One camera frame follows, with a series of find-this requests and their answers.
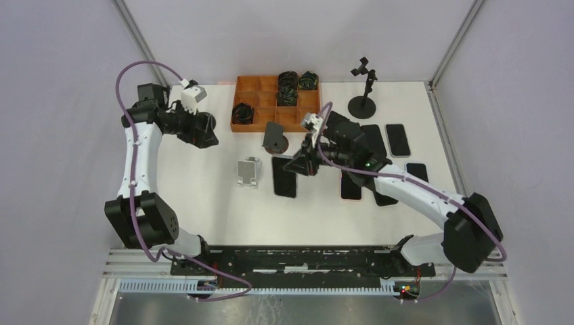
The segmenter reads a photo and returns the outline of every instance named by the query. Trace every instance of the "table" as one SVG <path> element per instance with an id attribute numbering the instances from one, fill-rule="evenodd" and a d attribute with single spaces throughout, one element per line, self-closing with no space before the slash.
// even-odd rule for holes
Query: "table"
<path id="1" fill-rule="evenodd" d="M 340 199 L 340 171 L 321 167 L 314 177 L 297 176 L 297 197 L 273 193 L 271 155 L 261 147 L 263 133 L 232 133 L 229 127 L 235 85 L 207 85 L 199 110 L 212 113 L 219 145 L 197 149 L 166 135 L 158 157 L 158 189 L 172 207 L 180 226 L 216 245 L 378 245 L 395 244 L 408 234 L 439 232 L 432 221 L 396 204 L 378 207 L 373 194 L 363 188 L 363 199 Z M 347 103 L 362 95 L 364 83 L 322 83 L 322 104 L 357 121 Z M 384 126 L 405 125 L 412 155 L 392 158 L 400 167 L 424 163 L 429 181 L 454 192 L 441 138 L 423 82 L 375 83 L 370 94 L 376 114 L 362 125 L 377 124 L 385 146 Z M 292 155 L 304 133 L 286 133 Z M 248 156 L 262 160 L 259 188 L 236 184 L 236 163 Z"/>

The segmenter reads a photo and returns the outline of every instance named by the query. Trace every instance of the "white wall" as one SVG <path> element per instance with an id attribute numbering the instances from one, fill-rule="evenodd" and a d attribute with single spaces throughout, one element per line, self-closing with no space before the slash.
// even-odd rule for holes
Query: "white wall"
<path id="1" fill-rule="evenodd" d="M 125 155 L 117 73 L 141 56 L 111 1 L 0 3 L 0 315 L 86 324 Z M 149 70 L 126 75 L 131 105 Z"/>
<path id="2" fill-rule="evenodd" d="M 156 59 L 199 83 L 285 70 L 314 70 L 323 81 L 364 81 L 350 73 L 364 56 L 381 81 L 428 81 L 472 5 L 472 0 L 126 2 Z"/>
<path id="3" fill-rule="evenodd" d="M 522 324 L 572 324 L 574 1 L 486 2 L 438 86 L 473 191 L 508 249 Z"/>

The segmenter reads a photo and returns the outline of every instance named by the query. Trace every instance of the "orange tray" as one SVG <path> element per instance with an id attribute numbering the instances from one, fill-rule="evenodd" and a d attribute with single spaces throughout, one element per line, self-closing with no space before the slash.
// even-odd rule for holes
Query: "orange tray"
<path id="1" fill-rule="evenodd" d="M 277 106 L 277 76 L 239 76 L 233 107 L 245 103 L 253 107 L 253 124 L 233 124 L 233 132 L 265 132 L 267 122 L 283 125 L 285 132 L 307 132 L 299 123 L 306 113 L 319 112 L 319 81 L 317 90 L 298 90 L 297 106 Z"/>

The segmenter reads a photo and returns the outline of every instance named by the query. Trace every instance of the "smartphone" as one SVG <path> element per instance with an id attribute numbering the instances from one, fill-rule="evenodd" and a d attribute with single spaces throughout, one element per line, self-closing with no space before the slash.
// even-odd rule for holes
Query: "smartphone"
<path id="1" fill-rule="evenodd" d="M 380 127 L 376 124 L 362 125 L 361 130 L 365 133 L 367 137 L 367 145 L 369 149 L 378 154 L 387 155 L 387 149 L 384 147 L 384 142 L 382 140 L 382 134 L 380 133 Z"/>
<path id="2" fill-rule="evenodd" d="M 411 155 L 411 148 L 407 141 L 407 133 L 402 124 L 387 124 L 384 126 L 387 130 L 387 139 L 389 139 L 389 148 L 393 157 L 408 157 Z"/>
<path id="3" fill-rule="evenodd" d="M 363 132 L 365 133 L 369 149 L 371 149 L 373 152 L 383 154 L 386 156 L 387 149 L 384 147 L 380 127 L 376 124 L 362 125 L 361 130 L 363 130 Z M 399 202 L 394 198 L 391 198 L 390 196 L 382 195 L 377 192 L 373 192 L 373 195 L 375 197 L 376 204 L 380 207 L 397 204 Z"/>
<path id="4" fill-rule="evenodd" d="M 291 158 L 271 157 L 273 190 L 275 195 L 295 198 L 297 196 L 297 174 L 283 170 L 283 166 L 289 161 L 291 161 Z"/>
<path id="5" fill-rule="evenodd" d="M 345 172 L 341 172 L 341 198 L 343 200 L 361 200 L 363 198 L 361 186 L 353 183 L 349 174 Z"/>
<path id="6" fill-rule="evenodd" d="M 418 177 L 423 181 L 428 183 L 428 174 L 426 173 L 426 165 L 425 164 L 418 164 L 414 162 L 409 162 L 406 165 L 407 173 L 413 175 L 414 177 Z"/>

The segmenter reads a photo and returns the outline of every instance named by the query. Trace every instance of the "white robotic arm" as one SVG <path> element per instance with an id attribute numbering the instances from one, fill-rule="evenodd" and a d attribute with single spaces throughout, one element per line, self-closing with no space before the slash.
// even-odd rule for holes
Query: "white robotic arm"
<path id="1" fill-rule="evenodd" d="M 476 193 L 468 198 L 447 193 L 406 173 L 386 156 L 368 148 L 365 133 L 358 123 L 331 112 L 325 125 L 318 115 L 308 114 L 301 126 L 309 132 L 301 149 L 285 165 L 285 170 L 312 176 L 320 165 L 341 168 L 357 185 L 406 204 L 443 230 L 439 234 L 411 235 L 401 240 L 395 248 L 411 265 L 453 263 L 472 273 L 495 247 L 489 236 L 496 242 L 502 239 L 486 198 Z M 321 136 L 330 143 L 321 143 Z"/>
<path id="2" fill-rule="evenodd" d="M 198 148 L 219 143 L 213 128 L 215 120 L 209 113 L 199 112 L 198 102 L 207 94 L 195 81 L 180 81 L 173 86 L 166 105 L 161 86 L 147 84 L 137 88 L 139 101 L 127 110 L 134 121 L 137 139 L 129 123 L 122 117 L 127 141 L 124 175 L 116 200 L 106 202 L 104 212 L 127 248 L 140 248 L 129 211 L 130 189 L 139 231 L 149 246 L 163 245 L 188 256 L 204 251 L 204 241 L 198 235 L 179 229 L 175 212 L 159 196 L 157 161 L 164 134 L 177 137 Z M 137 150 L 136 160 L 133 152 Z M 130 181 L 132 169 L 134 180 Z"/>

